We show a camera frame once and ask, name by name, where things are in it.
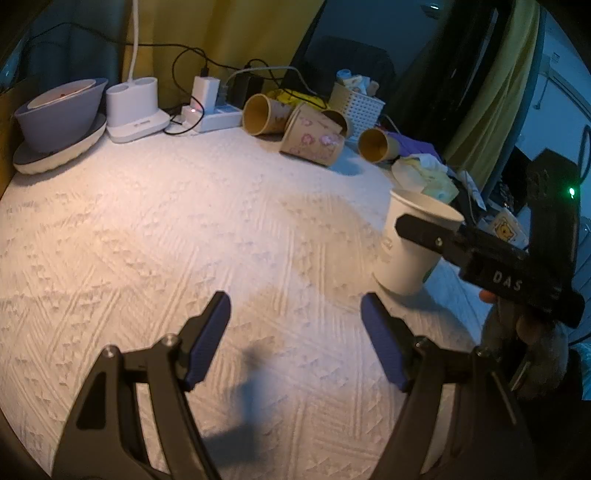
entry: textured bedsheet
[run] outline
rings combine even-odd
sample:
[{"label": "textured bedsheet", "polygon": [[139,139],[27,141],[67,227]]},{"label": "textured bedsheet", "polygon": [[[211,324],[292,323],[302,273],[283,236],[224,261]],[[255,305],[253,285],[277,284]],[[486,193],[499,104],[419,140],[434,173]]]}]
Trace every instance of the textured bedsheet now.
[{"label": "textured bedsheet", "polygon": [[[448,264],[405,303],[373,280],[390,188],[378,168],[349,150],[331,169],[277,150],[240,129],[103,137],[13,179],[0,200],[0,406],[47,471],[100,349],[178,331],[216,290],[232,318],[189,400],[225,479],[369,477],[404,396],[361,324],[363,293],[441,346],[478,339],[485,307]],[[140,400],[165,469],[146,388]]]}]

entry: brown paper cup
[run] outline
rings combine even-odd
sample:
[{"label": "brown paper cup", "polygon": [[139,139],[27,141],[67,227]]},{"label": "brown paper cup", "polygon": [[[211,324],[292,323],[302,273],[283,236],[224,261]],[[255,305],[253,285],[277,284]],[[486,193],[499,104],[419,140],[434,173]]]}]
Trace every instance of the brown paper cup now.
[{"label": "brown paper cup", "polygon": [[353,135],[353,122],[348,116],[344,116],[342,113],[330,109],[324,110],[322,115],[330,118],[334,123],[342,127],[342,130],[339,133],[343,135],[343,137],[349,138],[351,135]]},{"label": "brown paper cup", "polygon": [[331,166],[345,146],[341,127],[302,104],[289,120],[280,150],[306,160]]},{"label": "brown paper cup", "polygon": [[370,128],[359,136],[360,155],[370,163],[393,160],[400,155],[398,140],[379,128]]},{"label": "brown paper cup", "polygon": [[262,93],[251,96],[242,112],[242,126],[251,135],[282,134],[293,107]]}]

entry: small container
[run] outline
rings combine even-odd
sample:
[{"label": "small container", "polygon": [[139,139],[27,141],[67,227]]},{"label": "small container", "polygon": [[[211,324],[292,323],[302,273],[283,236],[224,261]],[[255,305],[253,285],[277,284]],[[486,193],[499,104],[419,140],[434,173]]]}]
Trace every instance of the small container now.
[{"label": "small container", "polygon": [[335,83],[329,100],[330,108],[337,110],[353,122],[351,141],[357,141],[362,132],[378,122],[385,103],[379,98],[356,93]]}]

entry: blue gripper pad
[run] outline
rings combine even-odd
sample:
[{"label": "blue gripper pad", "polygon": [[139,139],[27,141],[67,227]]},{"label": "blue gripper pad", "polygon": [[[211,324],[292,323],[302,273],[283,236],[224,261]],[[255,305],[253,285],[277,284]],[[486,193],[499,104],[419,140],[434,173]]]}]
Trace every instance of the blue gripper pad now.
[{"label": "blue gripper pad", "polygon": [[361,319],[386,378],[401,391],[412,387],[409,371],[415,358],[415,338],[402,319],[392,317],[375,293],[361,299]]},{"label": "blue gripper pad", "polygon": [[227,293],[217,291],[203,313],[192,317],[179,334],[183,340],[181,354],[188,359],[187,372],[183,380],[183,389],[191,391],[195,385],[205,380],[212,364],[226,326],[230,321],[232,305]]}]

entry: gloved hand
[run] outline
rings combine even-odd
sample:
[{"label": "gloved hand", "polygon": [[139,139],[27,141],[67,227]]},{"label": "gloved hand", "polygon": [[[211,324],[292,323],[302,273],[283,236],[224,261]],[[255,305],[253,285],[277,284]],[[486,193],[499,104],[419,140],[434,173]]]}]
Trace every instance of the gloved hand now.
[{"label": "gloved hand", "polygon": [[532,400],[555,390],[564,378],[569,361],[566,327],[560,322],[543,323],[528,307],[485,290],[480,292],[480,299],[493,305],[484,322],[481,346],[500,360],[508,354],[515,333],[527,344],[531,365],[514,392],[517,398]]}]

